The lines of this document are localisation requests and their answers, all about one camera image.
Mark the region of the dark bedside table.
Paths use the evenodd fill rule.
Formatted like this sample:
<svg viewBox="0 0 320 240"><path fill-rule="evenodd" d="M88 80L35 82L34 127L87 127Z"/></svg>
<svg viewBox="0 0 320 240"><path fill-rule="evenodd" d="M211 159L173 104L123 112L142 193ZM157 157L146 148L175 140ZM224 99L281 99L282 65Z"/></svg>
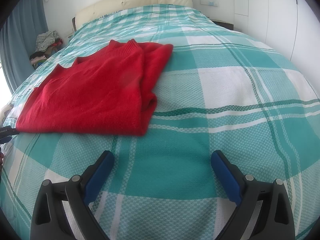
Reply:
<svg viewBox="0 0 320 240"><path fill-rule="evenodd" d="M212 22L215 23L216 25L219 25L219 26L224 27L226 29L234 30L234 25L231 24L231 23L221 22L221 21L214 21L214 20L212 20Z"/></svg>

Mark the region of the teal plaid bed sheet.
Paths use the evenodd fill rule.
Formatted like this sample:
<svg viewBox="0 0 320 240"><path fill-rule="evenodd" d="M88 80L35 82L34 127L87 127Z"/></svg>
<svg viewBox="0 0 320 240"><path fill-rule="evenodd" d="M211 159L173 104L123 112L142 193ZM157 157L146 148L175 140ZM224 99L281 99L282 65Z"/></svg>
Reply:
<svg viewBox="0 0 320 240"><path fill-rule="evenodd" d="M13 94L14 126L32 90L111 40L172 44L142 137L20 134L4 145L1 209L28 239L45 179L65 181L109 150L115 163L90 207L111 239L214 239L234 210L210 155L221 150L259 181L281 179L296 239L319 218L319 94L283 55L199 11L150 5L89 22Z"/></svg>

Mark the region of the white wardrobe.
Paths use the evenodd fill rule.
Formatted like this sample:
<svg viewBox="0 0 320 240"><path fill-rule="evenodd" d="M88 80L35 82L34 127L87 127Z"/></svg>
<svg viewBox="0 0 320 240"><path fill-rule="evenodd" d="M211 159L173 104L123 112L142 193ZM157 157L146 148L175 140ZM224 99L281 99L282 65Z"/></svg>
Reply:
<svg viewBox="0 0 320 240"><path fill-rule="evenodd" d="M299 67L319 63L319 21L305 0L234 0L234 29Z"/></svg>

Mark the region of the blue curtain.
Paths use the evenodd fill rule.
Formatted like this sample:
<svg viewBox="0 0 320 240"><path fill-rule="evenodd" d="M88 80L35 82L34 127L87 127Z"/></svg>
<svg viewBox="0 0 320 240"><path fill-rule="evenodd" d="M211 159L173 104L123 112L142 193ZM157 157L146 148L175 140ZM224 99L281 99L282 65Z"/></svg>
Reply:
<svg viewBox="0 0 320 240"><path fill-rule="evenodd" d="M13 93L34 71L29 56L48 31L42 0L20 0L1 29L1 64Z"/></svg>

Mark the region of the red knit sweater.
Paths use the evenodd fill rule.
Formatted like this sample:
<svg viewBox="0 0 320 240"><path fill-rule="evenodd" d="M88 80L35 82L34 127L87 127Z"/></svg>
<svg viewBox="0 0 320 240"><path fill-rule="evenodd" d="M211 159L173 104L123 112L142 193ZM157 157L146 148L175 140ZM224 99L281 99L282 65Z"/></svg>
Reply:
<svg viewBox="0 0 320 240"><path fill-rule="evenodd" d="M30 94L16 128L144 135L157 106L153 89L172 51L172 44L113 40L69 68L57 65Z"/></svg>

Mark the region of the cream padded headboard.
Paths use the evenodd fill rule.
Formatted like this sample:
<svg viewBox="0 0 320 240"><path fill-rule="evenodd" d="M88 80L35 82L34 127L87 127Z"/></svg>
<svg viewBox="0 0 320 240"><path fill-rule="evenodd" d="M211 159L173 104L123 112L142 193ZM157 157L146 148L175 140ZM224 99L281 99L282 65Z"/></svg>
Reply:
<svg viewBox="0 0 320 240"><path fill-rule="evenodd" d="M120 10L153 4L174 4L192 7L193 0L100 0L76 13L75 17L72 19L73 28L77 31L83 24L104 15L112 14Z"/></svg>

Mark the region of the white wall socket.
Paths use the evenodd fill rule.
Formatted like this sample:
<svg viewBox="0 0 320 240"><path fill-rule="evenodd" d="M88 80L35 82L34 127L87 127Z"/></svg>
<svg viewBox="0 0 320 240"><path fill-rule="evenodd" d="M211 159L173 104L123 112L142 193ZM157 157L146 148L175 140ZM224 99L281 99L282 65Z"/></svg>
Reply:
<svg viewBox="0 0 320 240"><path fill-rule="evenodd" d="M219 6L219 0L200 0L200 5L218 7Z"/></svg>

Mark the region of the pile of clothes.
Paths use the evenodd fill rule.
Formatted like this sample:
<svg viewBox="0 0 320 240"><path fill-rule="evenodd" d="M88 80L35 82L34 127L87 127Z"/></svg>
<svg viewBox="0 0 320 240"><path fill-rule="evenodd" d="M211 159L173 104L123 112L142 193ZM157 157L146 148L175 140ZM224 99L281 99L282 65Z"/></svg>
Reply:
<svg viewBox="0 0 320 240"><path fill-rule="evenodd" d="M37 69L53 54L57 53L62 45L63 40L55 30L39 34L36 38L35 52L29 57L32 67Z"/></svg>

